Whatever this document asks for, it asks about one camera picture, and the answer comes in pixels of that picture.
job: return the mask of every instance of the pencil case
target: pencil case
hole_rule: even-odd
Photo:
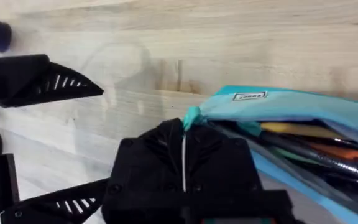
[[[281,88],[225,86],[201,105],[191,107],[184,125],[188,129],[194,123],[203,124],[230,137],[247,140],[259,171],[305,194],[344,223],[358,223],[358,197],[333,187],[317,172],[297,166],[258,141],[262,132],[260,122],[316,120],[347,141],[358,142],[358,101]],[[221,121],[235,122],[251,135],[241,135]]]

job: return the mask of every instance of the wooden surface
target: wooden surface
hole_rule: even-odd
[[[358,100],[358,0],[0,0],[0,20],[14,31],[3,55],[48,54],[106,90],[0,110],[22,198],[108,176],[121,138],[227,84]],[[292,195],[298,217],[337,222]]]

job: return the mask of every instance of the label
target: label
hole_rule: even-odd
[[[258,92],[258,93],[236,93],[234,94],[233,101],[235,100],[256,100],[265,98],[267,96],[267,91]]]

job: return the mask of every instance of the white line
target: white line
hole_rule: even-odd
[[[183,141],[181,142],[181,174],[183,191],[186,192],[186,134],[183,135]]]

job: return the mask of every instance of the black mount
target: black mount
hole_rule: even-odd
[[[2,214],[2,223],[83,223],[100,206],[108,224],[233,217],[301,223],[293,217],[286,191],[263,190],[245,141],[204,126],[187,133],[182,127],[173,119],[138,138],[123,139],[110,178],[20,202]],[[94,203],[88,209],[74,203],[89,198]]]
[[[26,106],[102,93],[103,90],[91,80],[72,69],[50,62],[46,55],[0,58],[0,105],[3,107]],[[2,154],[0,136],[0,213],[17,202],[19,192],[14,157],[12,154]],[[99,206],[93,202],[85,210],[93,213],[94,207]]]

